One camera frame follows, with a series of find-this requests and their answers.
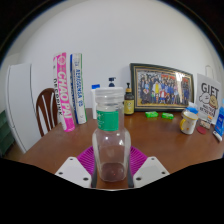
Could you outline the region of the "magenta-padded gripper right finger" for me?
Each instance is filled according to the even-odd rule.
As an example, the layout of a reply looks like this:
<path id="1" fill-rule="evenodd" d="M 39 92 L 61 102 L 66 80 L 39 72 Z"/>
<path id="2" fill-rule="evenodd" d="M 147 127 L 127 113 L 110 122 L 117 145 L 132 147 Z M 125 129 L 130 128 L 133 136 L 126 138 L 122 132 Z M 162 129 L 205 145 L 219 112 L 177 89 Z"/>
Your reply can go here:
<path id="1" fill-rule="evenodd" d="M 131 147 L 128 170 L 130 188 L 143 187 L 168 174 L 169 172 L 155 156 L 147 157 L 139 149 Z"/>

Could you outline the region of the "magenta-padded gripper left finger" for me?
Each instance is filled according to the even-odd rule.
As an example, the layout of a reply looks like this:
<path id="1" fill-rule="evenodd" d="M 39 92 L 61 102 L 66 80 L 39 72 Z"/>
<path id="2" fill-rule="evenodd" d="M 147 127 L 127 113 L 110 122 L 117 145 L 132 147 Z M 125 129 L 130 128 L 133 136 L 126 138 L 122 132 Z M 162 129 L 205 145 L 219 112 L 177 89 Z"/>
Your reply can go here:
<path id="1" fill-rule="evenodd" d="M 84 188 L 95 188 L 97 171 L 93 147 L 87 148 L 77 157 L 68 157 L 55 175 Z"/>

